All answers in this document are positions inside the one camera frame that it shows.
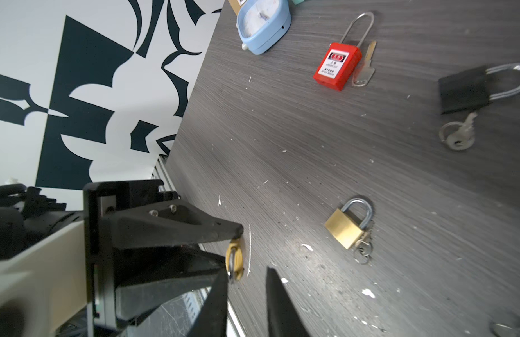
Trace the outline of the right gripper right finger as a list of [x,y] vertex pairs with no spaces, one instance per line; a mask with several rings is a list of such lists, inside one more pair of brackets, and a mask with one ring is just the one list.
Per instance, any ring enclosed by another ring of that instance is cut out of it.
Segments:
[[266,305],[269,336],[310,336],[276,269],[266,269]]

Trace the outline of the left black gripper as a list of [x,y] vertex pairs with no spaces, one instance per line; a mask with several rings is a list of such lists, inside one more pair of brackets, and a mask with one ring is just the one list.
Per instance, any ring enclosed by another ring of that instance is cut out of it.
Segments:
[[162,304],[211,286],[226,271],[225,258],[217,254],[155,248],[221,242],[244,233],[240,223],[215,218],[163,187],[161,180],[84,187],[89,331],[124,331]]

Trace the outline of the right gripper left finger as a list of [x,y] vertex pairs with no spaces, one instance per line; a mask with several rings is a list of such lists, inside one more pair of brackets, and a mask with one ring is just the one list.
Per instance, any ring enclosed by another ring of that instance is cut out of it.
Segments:
[[187,337],[225,337],[228,315],[229,277],[220,270]]

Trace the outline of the small brass padlock front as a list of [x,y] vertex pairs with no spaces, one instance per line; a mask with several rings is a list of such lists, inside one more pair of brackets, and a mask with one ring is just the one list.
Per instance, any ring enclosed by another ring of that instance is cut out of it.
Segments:
[[226,271],[230,282],[240,281],[244,273],[245,241],[241,237],[232,239],[226,251]]

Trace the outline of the blue padlock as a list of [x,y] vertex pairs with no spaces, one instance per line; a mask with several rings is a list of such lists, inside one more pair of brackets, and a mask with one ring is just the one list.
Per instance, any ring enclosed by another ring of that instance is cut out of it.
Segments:
[[492,323],[490,331],[496,337],[520,337],[520,327],[511,327],[506,324]]

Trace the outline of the red padlock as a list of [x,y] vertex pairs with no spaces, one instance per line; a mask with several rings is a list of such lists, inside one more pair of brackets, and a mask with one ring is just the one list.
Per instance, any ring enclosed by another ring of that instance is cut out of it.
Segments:
[[[357,45],[346,44],[351,28],[361,18],[368,17],[370,24]],[[361,45],[371,31],[375,22],[375,15],[372,11],[362,13],[352,20],[340,41],[331,43],[318,69],[313,74],[313,79],[320,85],[336,91],[342,91],[354,72],[356,66],[361,61],[363,55]]]

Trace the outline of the small black padlock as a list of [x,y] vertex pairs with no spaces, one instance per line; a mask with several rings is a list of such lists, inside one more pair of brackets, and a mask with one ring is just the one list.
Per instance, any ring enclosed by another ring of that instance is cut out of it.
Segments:
[[438,80],[441,114],[477,110],[492,101],[513,97],[520,94],[517,87],[492,94],[488,88],[488,76],[504,71],[520,72],[520,63],[510,63],[487,67],[485,65],[451,74]]

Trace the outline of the black padlock key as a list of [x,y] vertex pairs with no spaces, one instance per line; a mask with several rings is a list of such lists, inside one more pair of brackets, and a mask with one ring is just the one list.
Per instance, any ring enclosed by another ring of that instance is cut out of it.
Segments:
[[476,140],[474,121],[478,117],[477,111],[470,112],[463,122],[448,122],[438,131],[440,141],[452,151],[470,149]]

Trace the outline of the blue square alarm clock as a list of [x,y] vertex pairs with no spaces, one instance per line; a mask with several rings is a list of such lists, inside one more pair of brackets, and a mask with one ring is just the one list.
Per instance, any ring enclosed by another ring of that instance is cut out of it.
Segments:
[[289,1],[246,1],[236,19],[244,51],[258,56],[269,50],[289,30],[292,23]]

